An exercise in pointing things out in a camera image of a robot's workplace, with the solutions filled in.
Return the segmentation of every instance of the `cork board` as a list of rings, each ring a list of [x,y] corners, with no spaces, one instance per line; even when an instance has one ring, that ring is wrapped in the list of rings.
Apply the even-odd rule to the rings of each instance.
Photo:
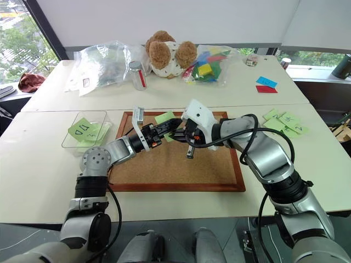
[[[144,112],[144,125],[156,123],[154,117],[164,112]],[[227,118],[226,112],[214,112],[216,119]],[[182,112],[174,112],[176,117]],[[132,112],[124,112],[117,138],[132,127]],[[188,144],[166,142],[150,152],[142,151],[114,166],[109,180],[114,191],[211,191],[244,192],[236,151],[220,147],[217,151],[197,148],[194,159],[187,159]]]

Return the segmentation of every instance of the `red sticky note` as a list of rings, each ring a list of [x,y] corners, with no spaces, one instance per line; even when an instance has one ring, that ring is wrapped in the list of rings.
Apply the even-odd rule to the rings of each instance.
[[[256,89],[260,93],[278,93],[276,89],[273,89],[269,86],[264,86],[264,85],[257,85]]]
[[[226,59],[226,58],[227,58],[226,56],[210,56],[207,58],[207,62],[211,63],[211,62],[215,62],[215,61]]]

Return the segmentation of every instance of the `stuffed animal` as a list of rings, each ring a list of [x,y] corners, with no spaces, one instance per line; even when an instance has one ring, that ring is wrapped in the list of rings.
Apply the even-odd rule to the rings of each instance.
[[[196,59],[196,47],[190,41],[177,43],[166,31],[157,31],[146,43],[152,70],[160,77],[174,78]]]

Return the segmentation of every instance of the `plastic bag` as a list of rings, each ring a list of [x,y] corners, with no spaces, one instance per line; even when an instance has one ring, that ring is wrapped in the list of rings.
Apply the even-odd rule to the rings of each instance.
[[[182,79],[189,84],[199,82],[224,85],[230,64],[243,57],[236,49],[224,45],[199,45],[197,59],[185,70]]]
[[[140,61],[146,75],[151,72],[150,59],[142,45],[112,41],[75,52],[65,91],[79,89],[79,96],[83,96],[96,88],[128,81],[131,61]]]

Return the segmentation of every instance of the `white wall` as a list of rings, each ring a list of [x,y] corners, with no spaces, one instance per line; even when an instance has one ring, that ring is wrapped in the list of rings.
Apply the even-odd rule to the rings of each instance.
[[[301,0],[284,46],[351,50],[351,0]]]
[[[299,0],[37,0],[64,47],[145,44],[157,30],[194,43],[281,43]]]

